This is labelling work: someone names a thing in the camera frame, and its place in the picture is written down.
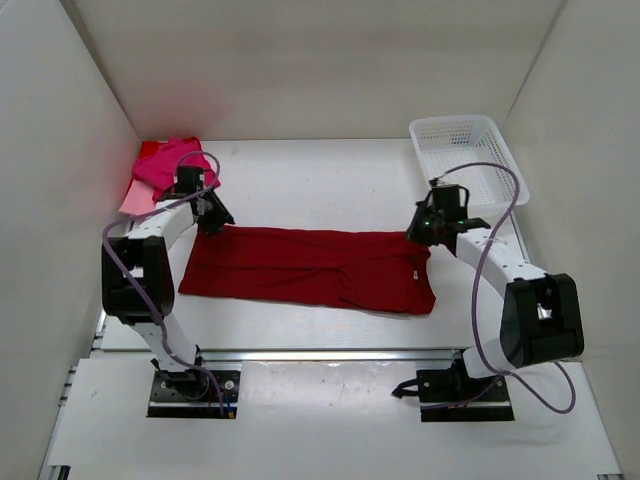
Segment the dark red t shirt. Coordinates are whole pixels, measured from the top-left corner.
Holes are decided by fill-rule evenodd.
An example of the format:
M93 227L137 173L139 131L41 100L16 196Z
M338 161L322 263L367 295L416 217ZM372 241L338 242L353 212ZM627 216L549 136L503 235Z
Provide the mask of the dark red t shirt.
M402 232L227 227L198 232L178 291L402 315L428 315L430 250Z

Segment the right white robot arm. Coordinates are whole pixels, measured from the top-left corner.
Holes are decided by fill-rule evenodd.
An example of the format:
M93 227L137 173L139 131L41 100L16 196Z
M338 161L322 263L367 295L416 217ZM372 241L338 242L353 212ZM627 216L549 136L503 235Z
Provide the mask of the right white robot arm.
M444 246L475 270L472 283L474 345L462 353L462 364L448 376L449 391L471 400L484 378L517 369L576 358L585 341L577 286L567 274L550 274L497 241L490 225L468 216L469 190L461 185L432 186L406 232L423 246ZM503 300L499 330L480 337L479 284L485 280Z

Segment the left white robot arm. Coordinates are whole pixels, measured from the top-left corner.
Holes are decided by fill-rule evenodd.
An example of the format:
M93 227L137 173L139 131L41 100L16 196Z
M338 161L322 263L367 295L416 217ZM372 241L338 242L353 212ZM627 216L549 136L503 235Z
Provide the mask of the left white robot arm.
M199 347L173 314L175 287L169 249L192 226L216 234L234 219L207 175L217 171L179 166L174 184L155 209L105 227L101 246L102 304L105 312L134 330L154 354L166 384L188 398L203 395L213 376Z

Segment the magenta folded t shirt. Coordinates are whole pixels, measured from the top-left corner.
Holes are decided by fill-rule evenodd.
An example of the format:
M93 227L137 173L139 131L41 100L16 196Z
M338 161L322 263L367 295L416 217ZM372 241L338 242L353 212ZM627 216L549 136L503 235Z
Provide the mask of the magenta folded t shirt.
M164 191L174 184L174 174L179 161L188 153L197 152L184 150L170 150L155 155L146 162L133 163L131 175L133 179L142 181L151 186L154 192L154 201L158 202Z

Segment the bright red folded t shirt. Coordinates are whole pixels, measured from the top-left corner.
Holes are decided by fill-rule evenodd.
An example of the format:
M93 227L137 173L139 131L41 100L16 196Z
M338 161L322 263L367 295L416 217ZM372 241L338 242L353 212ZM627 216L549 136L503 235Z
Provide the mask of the bright red folded t shirt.
M173 137L166 141L143 141L138 154L137 162L146 162L157 154L178 149L185 152L199 151L200 141L196 137L178 138Z

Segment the light pink folded t shirt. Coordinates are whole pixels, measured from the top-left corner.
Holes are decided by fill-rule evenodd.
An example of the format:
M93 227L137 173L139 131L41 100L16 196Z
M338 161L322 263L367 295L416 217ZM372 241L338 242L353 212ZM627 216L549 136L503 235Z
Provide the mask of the light pink folded t shirt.
M133 179L129 185L119 212L125 215L143 215L155 209L155 190L148 184Z

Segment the white plastic mesh basket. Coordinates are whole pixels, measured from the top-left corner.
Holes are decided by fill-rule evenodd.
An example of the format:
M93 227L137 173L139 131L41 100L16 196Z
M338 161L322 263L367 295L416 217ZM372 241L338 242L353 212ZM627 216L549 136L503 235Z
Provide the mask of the white plastic mesh basket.
M481 114L416 119L409 134L421 171L427 180L470 190L469 208L501 214L517 195L516 204L529 202L530 192L496 123Z

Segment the aluminium rail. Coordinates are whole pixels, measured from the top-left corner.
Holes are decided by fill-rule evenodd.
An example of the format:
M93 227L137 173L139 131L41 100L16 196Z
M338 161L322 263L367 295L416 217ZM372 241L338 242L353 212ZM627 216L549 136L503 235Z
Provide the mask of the aluminium rail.
M445 361L455 349L253 349L204 350L210 362L341 362L341 361Z

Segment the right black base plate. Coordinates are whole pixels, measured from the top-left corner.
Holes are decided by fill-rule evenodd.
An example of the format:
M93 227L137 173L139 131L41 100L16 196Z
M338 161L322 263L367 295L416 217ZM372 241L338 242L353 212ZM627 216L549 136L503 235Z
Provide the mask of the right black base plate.
M416 398L422 423L488 423L515 420L503 376L471 378L461 360L446 369L419 369L391 395Z

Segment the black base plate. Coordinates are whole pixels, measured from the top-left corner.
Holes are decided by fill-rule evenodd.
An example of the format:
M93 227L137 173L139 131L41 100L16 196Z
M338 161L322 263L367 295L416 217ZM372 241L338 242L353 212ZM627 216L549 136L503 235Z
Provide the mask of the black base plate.
M241 386L240 363L215 363L210 377L199 372L168 372L155 367L147 406L149 418L224 419L237 417Z
M422 423L488 423L515 420L503 376L471 378L461 360L446 369L419 369L391 395L416 398Z

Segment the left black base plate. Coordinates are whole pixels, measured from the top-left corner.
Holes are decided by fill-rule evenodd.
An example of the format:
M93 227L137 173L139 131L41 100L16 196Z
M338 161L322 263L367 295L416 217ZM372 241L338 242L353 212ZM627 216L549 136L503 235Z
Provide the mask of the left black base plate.
M147 406L149 418L224 419L237 417L241 386L240 363L215 363L210 377L199 372L168 372L155 367Z

